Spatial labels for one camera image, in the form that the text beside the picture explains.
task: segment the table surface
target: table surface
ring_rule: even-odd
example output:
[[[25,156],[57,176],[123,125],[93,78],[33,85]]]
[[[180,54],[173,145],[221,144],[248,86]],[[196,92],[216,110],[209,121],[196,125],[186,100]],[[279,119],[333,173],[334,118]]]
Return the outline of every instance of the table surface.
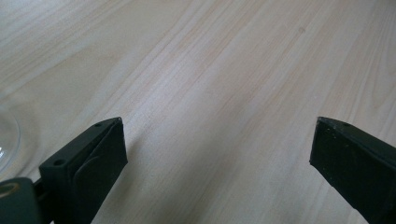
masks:
[[[309,165],[316,119],[396,145],[393,0],[4,0],[0,52],[1,179],[122,117],[93,223],[365,223]]]

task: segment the wooden table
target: wooden table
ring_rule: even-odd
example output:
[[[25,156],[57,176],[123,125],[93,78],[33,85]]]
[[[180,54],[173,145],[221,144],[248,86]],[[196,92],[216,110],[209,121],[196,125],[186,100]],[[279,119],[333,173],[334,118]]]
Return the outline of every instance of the wooden table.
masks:
[[[93,223],[365,223],[308,160],[317,116],[396,145],[396,1],[3,0],[0,106],[1,179],[123,118]]]

